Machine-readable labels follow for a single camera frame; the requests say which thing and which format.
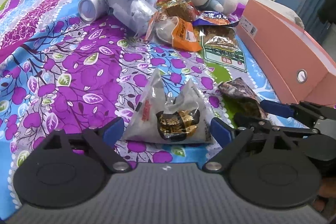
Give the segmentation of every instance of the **black garment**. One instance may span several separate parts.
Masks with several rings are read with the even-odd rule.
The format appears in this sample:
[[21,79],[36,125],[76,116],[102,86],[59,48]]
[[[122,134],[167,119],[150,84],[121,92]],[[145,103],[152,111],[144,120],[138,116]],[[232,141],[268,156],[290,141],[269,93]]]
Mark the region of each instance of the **black garment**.
[[336,0],[325,0],[318,11],[318,16],[322,23],[329,21],[336,24]]

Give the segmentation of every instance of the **black and gold label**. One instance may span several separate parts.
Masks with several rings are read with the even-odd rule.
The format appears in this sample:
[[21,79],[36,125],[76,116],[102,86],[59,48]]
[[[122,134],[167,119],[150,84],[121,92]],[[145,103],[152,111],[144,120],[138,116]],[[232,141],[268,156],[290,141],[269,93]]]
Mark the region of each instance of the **black and gold label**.
[[173,114],[161,111],[156,114],[156,117],[161,138],[180,142],[195,133],[197,124],[200,122],[200,111],[198,109],[180,110]]

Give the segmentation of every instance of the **barcode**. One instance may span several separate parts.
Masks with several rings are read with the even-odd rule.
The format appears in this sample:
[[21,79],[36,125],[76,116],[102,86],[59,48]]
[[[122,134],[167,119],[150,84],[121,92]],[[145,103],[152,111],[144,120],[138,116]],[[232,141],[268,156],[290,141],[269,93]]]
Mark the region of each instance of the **barcode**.
[[253,35],[255,32],[255,27],[252,27],[251,31],[250,31],[250,34]]

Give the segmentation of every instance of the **blue snack package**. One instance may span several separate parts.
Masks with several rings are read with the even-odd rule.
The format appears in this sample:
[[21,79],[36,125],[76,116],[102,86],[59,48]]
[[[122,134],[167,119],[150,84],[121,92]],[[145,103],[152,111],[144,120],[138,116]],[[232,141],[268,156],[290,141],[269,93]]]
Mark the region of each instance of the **blue snack package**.
[[236,27],[239,23],[239,19],[236,15],[223,15],[216,11],[204,11],[193,22],[193,26],[214,25],[227,27]]

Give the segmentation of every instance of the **black round joint cover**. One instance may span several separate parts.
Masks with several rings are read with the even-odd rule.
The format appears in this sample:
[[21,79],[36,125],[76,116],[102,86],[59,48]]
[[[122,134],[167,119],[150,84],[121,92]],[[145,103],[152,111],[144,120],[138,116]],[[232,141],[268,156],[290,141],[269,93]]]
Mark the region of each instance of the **black round joint cover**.
[[24,202],[43,208],[65,208],[95,195],[104,179],[104,170],[97,161],[55,149],[28,157],[14,174],[13,185]]
[[315,198],[320,173],[302,154],[272,150],[235,163],[229,183],[242,198],[265,208],[293,208]]
[[336,159],[336,140],[327,136],[316,134],[302,139],[299,148],[309,158],[321,161]]

